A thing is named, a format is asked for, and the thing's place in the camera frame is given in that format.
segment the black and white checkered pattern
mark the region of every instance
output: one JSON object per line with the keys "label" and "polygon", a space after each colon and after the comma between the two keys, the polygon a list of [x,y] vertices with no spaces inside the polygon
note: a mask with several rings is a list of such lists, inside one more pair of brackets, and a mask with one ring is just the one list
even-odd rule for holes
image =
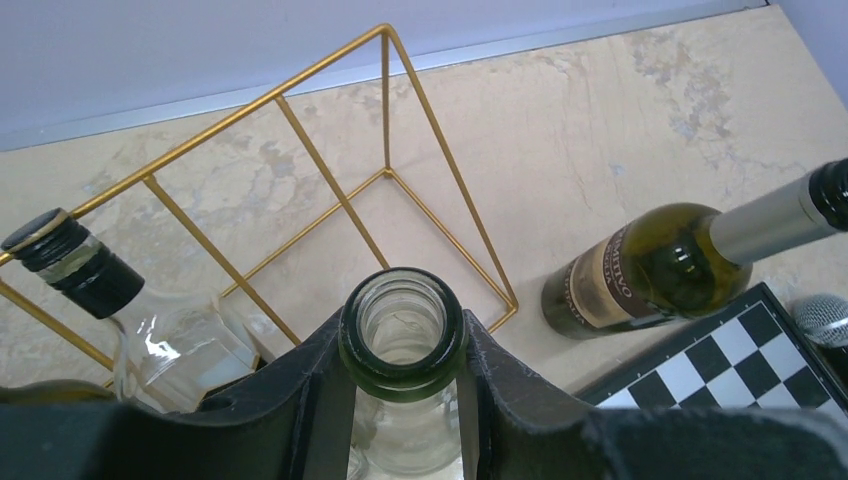
{"label": "black and white checkered pattern", "polygon": [[580,396],[600,408],[813,408],[848,426],[840,392],[768,299],[742,307],[703,320]]}

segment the white wall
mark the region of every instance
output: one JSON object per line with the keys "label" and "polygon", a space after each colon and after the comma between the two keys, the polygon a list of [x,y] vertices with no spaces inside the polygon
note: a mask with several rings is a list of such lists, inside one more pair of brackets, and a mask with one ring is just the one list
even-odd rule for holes
{"label": "white wall", "polygon": [[[762,0],[41,0],[0,9],[0,139],[278,83],[381,22],[411,55]],[[363,52],[339,68],[370,64]]]}
{"label": "white wall", "polygon": [[777,0],[848,107],[848,1]]}

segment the black square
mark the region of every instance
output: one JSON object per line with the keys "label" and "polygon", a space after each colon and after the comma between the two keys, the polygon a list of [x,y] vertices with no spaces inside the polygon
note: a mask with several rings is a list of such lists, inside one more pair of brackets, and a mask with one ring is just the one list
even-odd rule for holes
{"label": "black square", "polygon": [[774,373],[771,365],[759,350],[748,355],[748,358],[742,360],[733,368],[736,369],[736,373],[745,382],[745,386],[748,387],[754,398],[760,398],[780,383],[777,374]]}
{"label": "black square", "polygon": [[700,390],[689,395],[689,397],[680,402],[680,408],[704,408],[717,406],[718,402],[716,402],[713,394],[710,393],[710,390],[707,387],[701,387]]}
{"label": "black square", "polygon": [[628,390],[639,408],[671,407],[677,403],[657,372],[642,377]]}
{"label": "black square", "polygon": [[742,324],[745,331],[751,336],[751,340],[758,347],[762,347],[782,332],[780,325],[774,321],[774,318],[769,315],[766,308],[762,305],[748,310],[742,315],[739,315],[738,318],[739,323]]}
{"label": "black square", "polygon": [[730,362],[727,361],[727,357],[721,352],[721,348],[712,336],[704,338],[686,350],[686,356],[689,357],[704,382],[709,382],[730,368]]}
{"label": "black square", "polygon": [[818,408],[830,399],[830,395],[821,386],[810,367],[802,368],[798,373],[787,378],[783,384],[801,407]]}

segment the white square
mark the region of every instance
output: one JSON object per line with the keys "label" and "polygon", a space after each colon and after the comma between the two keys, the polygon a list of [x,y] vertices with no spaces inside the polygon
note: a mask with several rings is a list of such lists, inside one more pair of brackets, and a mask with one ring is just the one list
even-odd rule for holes
{"label": "white square", "polygon": [[732,368],[710,381],[707,389],[722,408],[742,408],[754,403],[751,391]]}
{"label": "white square", "polygon": [[816,411],[828,415],[830,418],[834,419],[836,423],[842,425],[842,428],[848,428],[848,417],[845,416],[845,412],[839,408],[839,405],[832,398],[824,402],[822,406],[816,409]]}
{"label": "white square", "polygon": [[781,382],[807,365],[804,357],[801,356],[795,345],[792,345],[792,341],[785,333],[772,338],[767,344],[760,347],[760,353],[763,354]]}
{"label": "white square", "polygon": [[736,318],[718,327],[711,336],[731,365],[745,360],[757,350],[757,344]]}
{"label": "white square", "polygon": [[774,388],[757,399],[763,408],[799,408],[798,402],[786,389],[786,385],[778,383]]}
{"label": "white square", "polygon": [[657,367],[657,373],[677,403],[686,400],[704,386],[704,381],[685,353],[678,353],[666,360]]}
{"label": "white square", "polygon": [[598,404],[598,408],[639,408],[633,395],[625,388]]}

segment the microphone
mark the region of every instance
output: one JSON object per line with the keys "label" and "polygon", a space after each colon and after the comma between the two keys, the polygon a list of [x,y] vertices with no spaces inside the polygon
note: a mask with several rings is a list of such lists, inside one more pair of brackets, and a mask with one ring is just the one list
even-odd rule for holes
{"label": "microphone", "polygon": [[848,300],[813,295],[795,303],[792,313],[804,336],[819,347],[833,373],[848,386]]}

